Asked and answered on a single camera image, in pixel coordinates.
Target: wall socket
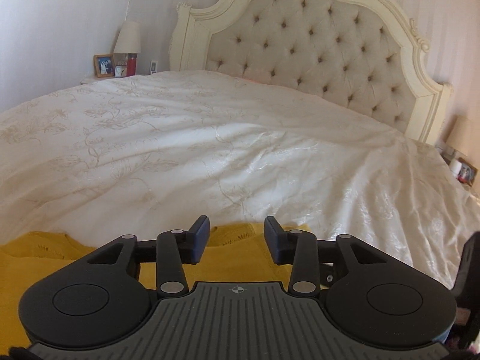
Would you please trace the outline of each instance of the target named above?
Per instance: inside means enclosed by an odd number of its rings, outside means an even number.
[[[157,73],[158,61],[150,61],[150,74]]]

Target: bedside lamp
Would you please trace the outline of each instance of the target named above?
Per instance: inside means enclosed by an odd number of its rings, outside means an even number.
[[[460,152],[468,156],[470,147],[470,131],[472,122],[465,116],[458,115],[452,132],[448,136],[446,144],[454,149],[452,162],[450,162],[450,171],[454,177],[458,176],[462,164],[456,159],[456,153]]]
[[[115,54],[128,54],[127,77],[134,76],[137,70],[137,54],[140,48],[140,24],[135,21],[126,21],[118,34],[117,43],[113,52]]]

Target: framed photo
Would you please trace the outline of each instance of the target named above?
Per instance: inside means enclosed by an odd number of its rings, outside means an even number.
[[[477,176],[478,169],[471,163],[465,161],[463,158],[459,158],[458,161],[462,164],[462,168],[458,174],[458,181],[468,184],[472,187],[475,177]]]
[[[112,54],[101,54],[93,57],[97,77],[113,77],[115,63]]]
[[[158,61],[150,62],[150,74],[157,73],[157,64],[158,64]]]
[[[115,77],[126,77],[127,76],[127,67],[126,66],[116,66],[115,67]]]

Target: bedside table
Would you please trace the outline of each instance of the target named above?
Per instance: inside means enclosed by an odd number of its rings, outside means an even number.
[[[103,81],[103,80],[109,80],[109,79],[114,79],[115,77],[86,77],[82,81],[80,81],[81,85],[85,84],[93,84],[97,81]]]

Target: cream bed frame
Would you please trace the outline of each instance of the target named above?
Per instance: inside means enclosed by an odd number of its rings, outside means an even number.
[[[177,6],[173,71],[211,70],[313,93],[435,144],[450,84],[393,0],[219,0]]]

